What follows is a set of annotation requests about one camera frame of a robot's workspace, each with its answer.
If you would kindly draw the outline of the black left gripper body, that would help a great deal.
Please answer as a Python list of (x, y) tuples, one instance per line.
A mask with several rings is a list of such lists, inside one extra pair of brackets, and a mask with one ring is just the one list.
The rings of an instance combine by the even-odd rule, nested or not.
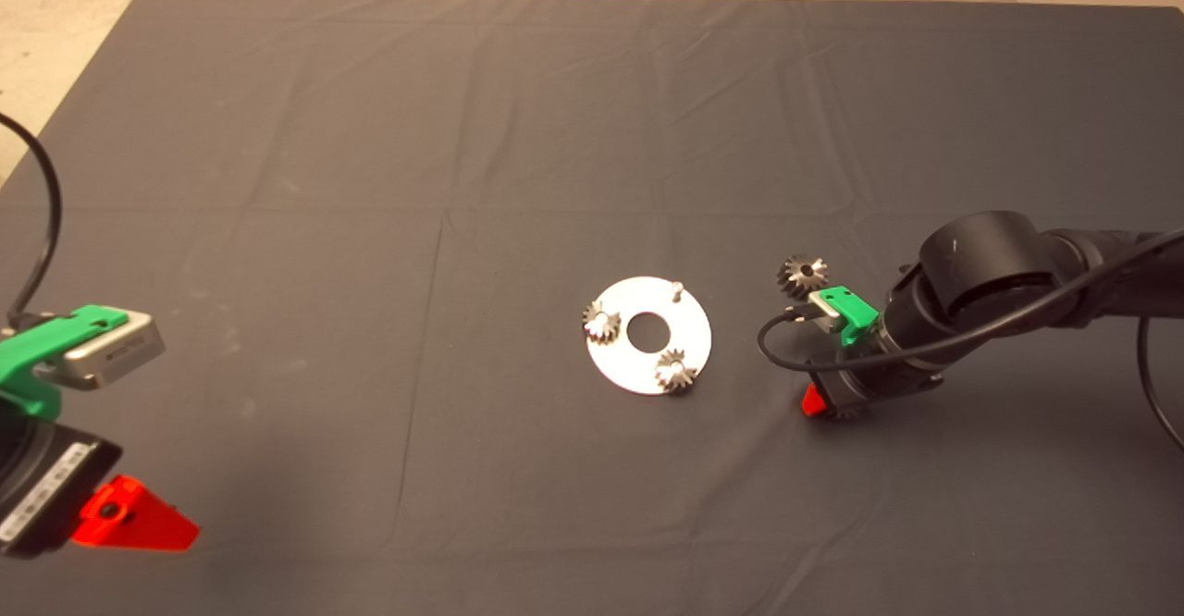
[(67, 543), (78, 511), (92, 496), (123, 449), (54, 422), (4, 422), (1, 426), (1, 553), (34, 560)]

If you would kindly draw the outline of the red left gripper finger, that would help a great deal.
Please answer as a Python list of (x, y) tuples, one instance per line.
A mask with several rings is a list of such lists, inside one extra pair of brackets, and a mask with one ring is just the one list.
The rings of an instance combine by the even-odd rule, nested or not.
[(137, 479), (118, 475), (78, 511), (72, 543), (88, 548), (184, 552), (202, 528)]

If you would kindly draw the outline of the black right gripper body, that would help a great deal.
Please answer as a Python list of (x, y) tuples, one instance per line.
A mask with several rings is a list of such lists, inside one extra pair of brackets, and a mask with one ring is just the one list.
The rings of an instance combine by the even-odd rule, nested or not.
[(920, 368), (914, 362), (889, 362), (860, 370), (807, 370), (826, 400), (826, 415), (858, 415), (871, 402), (892, 400), (938, 389), (944, 381), (939, 370)]

